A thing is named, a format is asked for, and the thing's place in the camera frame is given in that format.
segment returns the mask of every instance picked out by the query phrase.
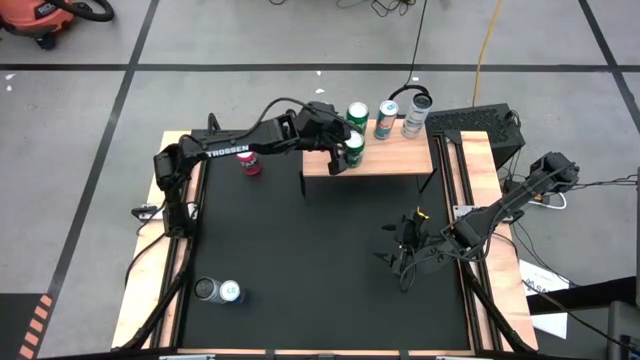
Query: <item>green can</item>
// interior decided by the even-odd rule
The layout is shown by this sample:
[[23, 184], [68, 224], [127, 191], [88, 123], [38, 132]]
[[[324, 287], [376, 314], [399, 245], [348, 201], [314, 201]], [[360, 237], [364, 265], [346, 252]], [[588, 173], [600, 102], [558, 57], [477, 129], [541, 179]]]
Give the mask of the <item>green can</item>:
[[367, 129], [367, 122], [369, 122], [369, 109], [367, 105], [356, 101], [349, 105], [347, 109], [347, 121], [360, 128], [360, 133], [364, 134]]
[[351, 130], [351, 138], [345, 141], [347, 145], [347, 165], [357, 168], [362, 163], [364, 156], [364, 137], [357, 131]]

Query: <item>orange vacuum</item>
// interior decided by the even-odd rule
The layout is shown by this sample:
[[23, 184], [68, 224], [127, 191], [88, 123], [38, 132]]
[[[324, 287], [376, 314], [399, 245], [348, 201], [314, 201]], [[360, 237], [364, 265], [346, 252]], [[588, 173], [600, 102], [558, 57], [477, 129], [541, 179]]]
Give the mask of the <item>orange vacuum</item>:
[[104, 8], [103, 13], [94, 13], [89, 5], [71, 0], [0, 0], [0, 28], [33, 38], [41, 48], [51, 50], [56, 46], [55, 34], [67, 29], [75, 16], [98, 22], [113, 19], [109, 2], [95, 1]]

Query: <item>gray concrete floor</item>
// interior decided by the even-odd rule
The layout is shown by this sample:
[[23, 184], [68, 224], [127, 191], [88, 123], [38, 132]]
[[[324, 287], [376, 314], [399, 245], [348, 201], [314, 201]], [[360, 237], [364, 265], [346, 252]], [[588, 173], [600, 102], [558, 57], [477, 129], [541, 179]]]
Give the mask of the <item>gray concrete floor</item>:
[[[267, 0], [112, 3], [114, 22], [79, 21], [54, 51], [0, 33], [0, 292], [49, 291], [105, 125], [110, 117], [117, 120], [40, 356], [109, 350], [136, 240], [137, 222], [129, 210], [146, 199], [151, 157], [164, 130], [204, 127], [210, 111], [224, 128], [246, 128], [278, 96], [328, 101], [339, 109], [355, 100], [374, 107], [408, 75], [398, 66], [360, 71], [366, 69], [360, 65], [350, 71], [325, 71], [330, 65], [246, 72], [129, 68], [132, 82], [122, 87], [126, 66], [54, 71], [53, 65], [128, 64], [147, 9], [156, 3], [148, 37], [139, 44], [140, 64], [409, 64], [422, 7], [418, 1], [404, 17], [378, 18], [367, 4], [340, 10], [330, 0], [289, 0], [282, 6]], [[617, 63], [640, 65], [640, 3], [588, 3]], [[429, 1], [416, 62], [474, 64], [495, 4]], [[527, 145], [519, 173], [547, 151], [576, 161], [583, 182], [636, 171], [640, 136], [612, 73], [553, 67], [607, 65], [577, 0], [505, 1], [485, 63], [525, 65], [483, 73], [478, 101], [507, 102], [520, 113]], [[18, 64], [41, 65], [24, 70]], [[549, 67], [531, 72], [529, 65]], [[430, 89], [434, 110], [470, 106], [472, 71], [414, 76]], [[639, 95], [640, 74], [623, 78]], [[126, 95], [123, 103], [116, 99], [119, 91]], [[401, 107], [407, 101], [400, 99]], [[113, 111], [114, 104], [122, 111]], [[567, 200], [564, 211], [531, 208], [522, 220], [540, 256], [579, 284], [633, 274], [635, 190], [589, 188]], [[606, 326], [601, 313], [585, 317]], [[541, 333], [539, 339], [543, 351], [578, 356], [601, 357], [606, 345], [573, 323], [568, 341]]]

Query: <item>wooden shelf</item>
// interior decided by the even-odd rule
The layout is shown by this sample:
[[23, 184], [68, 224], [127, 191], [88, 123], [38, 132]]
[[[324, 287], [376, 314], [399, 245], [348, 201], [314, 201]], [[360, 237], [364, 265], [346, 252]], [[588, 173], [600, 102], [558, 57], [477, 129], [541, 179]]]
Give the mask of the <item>wooden shelf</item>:
[[[372, 175], [417, 175], [433, 171], [426, 131], [415, 139], [402, 136], [402, 119], [393, 124], [391, 136], [378, 140], [373, 136], [376, 121], [370, 119], [365, 132], [365, 147], [362, 163], [355, 169], [347, 169], [338, 176]], [[304, 151], [302, 173], [304, 176], [330, 176], [327, 168], [329, 153], [326, 151]]]

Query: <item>white cable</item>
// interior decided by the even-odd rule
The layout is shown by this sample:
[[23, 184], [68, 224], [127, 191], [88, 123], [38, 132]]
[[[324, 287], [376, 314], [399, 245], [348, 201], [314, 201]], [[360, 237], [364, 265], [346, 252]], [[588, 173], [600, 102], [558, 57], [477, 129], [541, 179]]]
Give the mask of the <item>white cable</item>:
[[560, 195], [560, 197], [562, 198], [562, 206], [547, 205], [537, 201], [529, 201], [529, 204], [546, 207], [547, 209], [552, 210], [564, 210], [567, 208], [567, 199], [564, 197], [563, 193], [558, 193], [558, 195]]

